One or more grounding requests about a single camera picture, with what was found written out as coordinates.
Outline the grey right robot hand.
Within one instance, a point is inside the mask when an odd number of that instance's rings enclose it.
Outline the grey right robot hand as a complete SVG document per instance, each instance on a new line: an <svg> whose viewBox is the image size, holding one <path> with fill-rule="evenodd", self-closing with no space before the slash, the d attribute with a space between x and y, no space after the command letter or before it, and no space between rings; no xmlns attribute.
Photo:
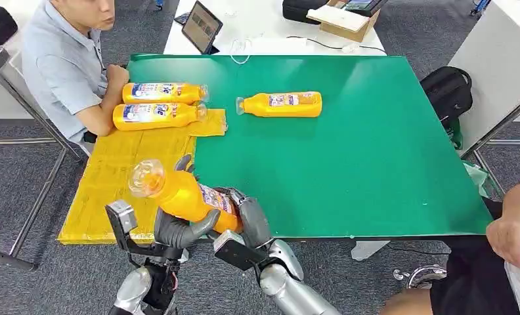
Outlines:
<svg viewBox="0 0 520 315"><path fill-rule="evenodd" d="M228 195L238 208L242 234L248 247L258 249L272 241L268 220L255 198L233 187L216 187L215 190Z"/></svg>

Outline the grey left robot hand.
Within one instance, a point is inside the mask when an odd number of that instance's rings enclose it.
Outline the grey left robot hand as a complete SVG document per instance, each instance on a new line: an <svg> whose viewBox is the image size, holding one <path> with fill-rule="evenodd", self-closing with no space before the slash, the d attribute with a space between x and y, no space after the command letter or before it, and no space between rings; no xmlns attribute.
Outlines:
<svg viewBox="0 0 520 315"><path fill-rule="evenodd" d="M158 208L154 223L154 240L176 249L184 249L192 245L196 240L213 231L213 227L219 220L221 211L210 209L204 219L193 224L166 213Z"/></svg>

